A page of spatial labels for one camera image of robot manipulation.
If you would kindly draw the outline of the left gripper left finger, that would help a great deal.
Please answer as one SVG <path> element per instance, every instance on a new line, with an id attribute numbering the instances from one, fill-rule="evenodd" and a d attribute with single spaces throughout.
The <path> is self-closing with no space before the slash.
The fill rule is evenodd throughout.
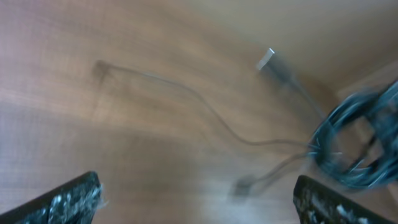
<path id="1" fill-rule="evenodd" d="M 2 224 L 91 223 L 103 202 L 96 172 L 86 172 L 53 190 L 1 214 Z"/>

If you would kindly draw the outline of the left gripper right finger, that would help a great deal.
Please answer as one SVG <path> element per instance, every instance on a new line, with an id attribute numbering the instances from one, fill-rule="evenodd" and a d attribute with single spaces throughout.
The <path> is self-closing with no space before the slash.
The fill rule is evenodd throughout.
<path id="1" fill-rule="evenodd" d="M 393 224 L 306 175 L 297 179 L 293 203 L 301 224 Z"/>

